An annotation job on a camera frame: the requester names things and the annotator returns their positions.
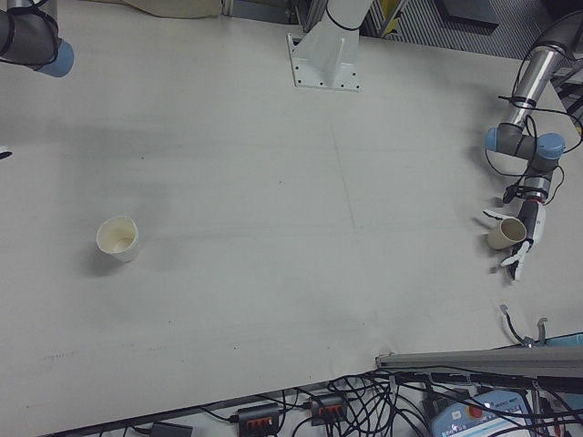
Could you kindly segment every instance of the white table surface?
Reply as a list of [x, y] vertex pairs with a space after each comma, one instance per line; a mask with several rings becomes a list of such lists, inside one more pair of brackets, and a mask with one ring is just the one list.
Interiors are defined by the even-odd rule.
[[[527, 335], [580, 330], [581, 154], [521, 283], [485, 245], [517, 61], [362, 39], [362, 92], [328, 92], [293, 86], [286, 26], [72, 1], [59, 24], [69, 76], [0, 68], [2, 435], [505, 345], [501, 303]], [[126, 265], [95, 245], [117, 214]]]

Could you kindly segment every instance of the white metal bracket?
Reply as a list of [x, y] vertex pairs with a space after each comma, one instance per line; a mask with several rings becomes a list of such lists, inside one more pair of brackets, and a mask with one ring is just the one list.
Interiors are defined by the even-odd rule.
[[304, 38], [288, 34], [296, 86], [358, 92], [358, 26], [373, 0], [329, 0], [322, 21]]

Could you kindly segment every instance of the beige cup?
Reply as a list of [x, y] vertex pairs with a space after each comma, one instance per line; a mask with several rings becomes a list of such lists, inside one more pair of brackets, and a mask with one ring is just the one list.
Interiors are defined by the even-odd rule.
[[505, 218], [490, 230], [487, 237], [488, 246], [500, 250], [514, 246], [527, 237], [527, 228], [518, 218]]
[[97, 246], [120, 261], [133, 260], [139, 252], [136, 223], [126, 216], [110, 218], [97, 230]]

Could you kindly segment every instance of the red button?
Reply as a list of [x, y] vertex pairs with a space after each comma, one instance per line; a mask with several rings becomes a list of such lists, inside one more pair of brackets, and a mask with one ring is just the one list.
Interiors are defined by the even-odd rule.
[[467, 415], [472, 419], [480, 419], [482, 417], [482, 410], [477, 407], [467, 407]]

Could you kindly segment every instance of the cup rim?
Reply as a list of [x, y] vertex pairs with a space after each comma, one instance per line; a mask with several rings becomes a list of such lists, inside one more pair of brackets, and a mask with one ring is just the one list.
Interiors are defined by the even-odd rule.
[[[103, 248], [101, 246], [101, 244], [100, 244], [100, 240], [101, 240], [100, 235], [101, 235], [101, 232], [103, 231], [103, 228], [106, 225], [108, 225], [111, 221], [116, 220], [116, 219], [127, 219], [127, 220], [129, 220], [129, 222], [131, 223], [131, 226], [133, 227], [134, 232], [136, 233], [136, 235], [134, 236], [134, 239], [132, 240], [131, 244], [129, 244], [129, 246], [127, 246], [125, 249], [118, 250], [118, 251], [107, 250], [107, 249]], [[104, 221], [103, 223], [101, 223], [101, 225], [97, 229], [96, 243], [97, 243], [97, 247], [99, 248], [99, 250], [101, 250], [104, 253], [107, 253], [108, 255], [117, 255], [119, 253], [128, 252], [128, 251], [132, 250], [136, 246], [136, 244], [138, 243], [138, 226], [136, 225], [136, 222], [133, 220], [133, 218], [130, 217], [130, 216], [114, 216], [114, 217], [110, 217], [106, 221]]]

